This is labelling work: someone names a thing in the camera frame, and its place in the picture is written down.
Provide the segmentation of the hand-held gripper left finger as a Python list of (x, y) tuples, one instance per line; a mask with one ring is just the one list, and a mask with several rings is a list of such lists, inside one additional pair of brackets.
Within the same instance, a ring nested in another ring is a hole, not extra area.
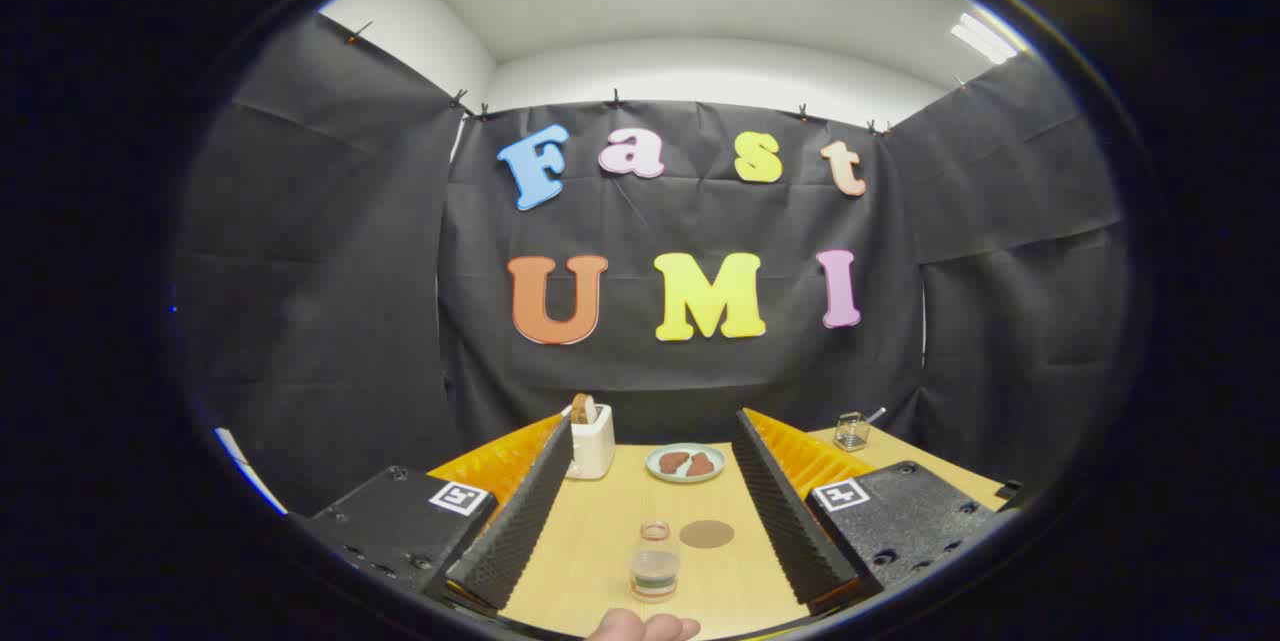
[(434, 471), (392, 464), (297, 521), (376, 582), (494, 615), (509, 601), (573, 459), (550, 416)]

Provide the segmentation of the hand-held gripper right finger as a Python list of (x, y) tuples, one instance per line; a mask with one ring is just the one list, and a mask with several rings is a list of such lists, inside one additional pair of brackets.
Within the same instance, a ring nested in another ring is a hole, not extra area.
[(925, 464), (874, 470), (756, 409), (732, 449), (795, 597), (818, 614), (904, 586), (970, 546), (996, 512)]

